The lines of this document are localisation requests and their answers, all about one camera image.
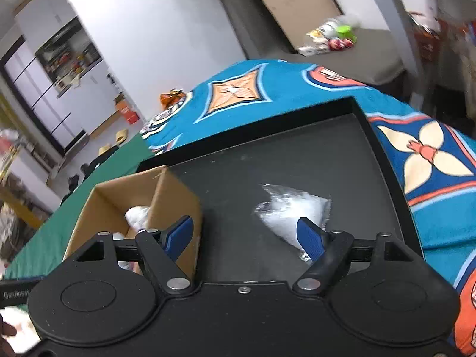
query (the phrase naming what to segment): black tray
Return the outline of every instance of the black tray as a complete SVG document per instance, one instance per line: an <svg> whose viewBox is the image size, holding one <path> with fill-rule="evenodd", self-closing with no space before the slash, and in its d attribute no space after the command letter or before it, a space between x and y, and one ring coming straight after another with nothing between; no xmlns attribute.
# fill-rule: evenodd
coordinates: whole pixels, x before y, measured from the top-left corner
<svg viewBox="0 0 476 357"><path fill-rule="evenodd" d="M143 161L137 171L159 165L201 200L197 279L293 283L308 268L253 213L268 201L263 184L330 196L327 230L361 239L392 232L422 255L402 189L353 97L224 131Z"/></svg>

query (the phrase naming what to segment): hand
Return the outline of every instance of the hand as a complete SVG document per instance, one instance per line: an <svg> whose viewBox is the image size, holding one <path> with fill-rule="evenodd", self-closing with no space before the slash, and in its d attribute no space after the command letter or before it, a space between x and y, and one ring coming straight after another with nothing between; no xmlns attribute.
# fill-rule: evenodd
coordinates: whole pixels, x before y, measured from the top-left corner
<svg viewBox="0 0 476 357"><path fill-rule="evenodd" d="M0 338L0 357L8 356L8 357L15 357L15 351L11 347L11 345L4 339L3 336L15 336L17 334L17 330L10 324L3 322L3 318L0 315L0 330L2 337Z"/></svg>

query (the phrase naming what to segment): silver screw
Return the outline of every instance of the silver screw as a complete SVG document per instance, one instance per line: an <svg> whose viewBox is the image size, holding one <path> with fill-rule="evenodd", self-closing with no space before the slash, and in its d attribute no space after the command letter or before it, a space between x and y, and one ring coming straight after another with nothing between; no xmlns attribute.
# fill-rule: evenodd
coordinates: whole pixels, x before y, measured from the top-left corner
<svg viewBox="0 0 476 357"><path fill-rule="evenodd" d="M240 294L249 294L251 292L251 287L248 287L248 286L238 287L238 292Z"/></svg>
<svg viewBox="0 0 476 357"><path fill-rule="evenodd" d="M297 286L301 290L316 290L321 286L321 282L314 278L303 278L297 281Z"/></svg>
<svg viewBox="0 0 476 357"><path fill-rule="evenodd" d="M167 287L171 290L184 290L190 286L190 281L185 278L172 278L167 282Z"/></svg>

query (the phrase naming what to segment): blue gripper pad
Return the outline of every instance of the blue gripper pad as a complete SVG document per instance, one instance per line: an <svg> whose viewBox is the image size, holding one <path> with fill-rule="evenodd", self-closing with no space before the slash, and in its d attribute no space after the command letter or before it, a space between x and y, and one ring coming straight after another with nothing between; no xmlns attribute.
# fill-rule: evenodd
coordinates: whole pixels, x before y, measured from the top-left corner
<svg viewBox="0 0 476 357"><path fill-rule="evenodd" d="M167 235L164 251L175 262L189 245L193 236L193 220L191 217L176 226Z"/></svg>
<svg viewBox="0 0 476 357"><path fill-rule="evenodd" d="M309 255L312 261L318 259L322 254L324 254L324 243L322 242L321 236L313 230L310 224L313 224L308 219L300 218L297 221L297 240L299 244L304 248L304 251Z"/></svg>

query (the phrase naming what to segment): bed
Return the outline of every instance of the bed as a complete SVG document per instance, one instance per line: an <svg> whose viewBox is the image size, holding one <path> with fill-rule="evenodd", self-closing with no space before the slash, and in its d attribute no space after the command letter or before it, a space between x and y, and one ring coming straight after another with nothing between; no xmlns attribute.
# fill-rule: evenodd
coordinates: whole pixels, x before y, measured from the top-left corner
<svg viewBox="0 0 476 357"><path fill-rule="evenodd" d="M141 161L178 146L345 96L359 104L390 160L426 261L460 293L467 310L454 340L475 352L476 142L391 96L312 64L247 60L199 84L94 171L20 251L5 277L46 275L58 266L95 184L133 173Z"/></svg>

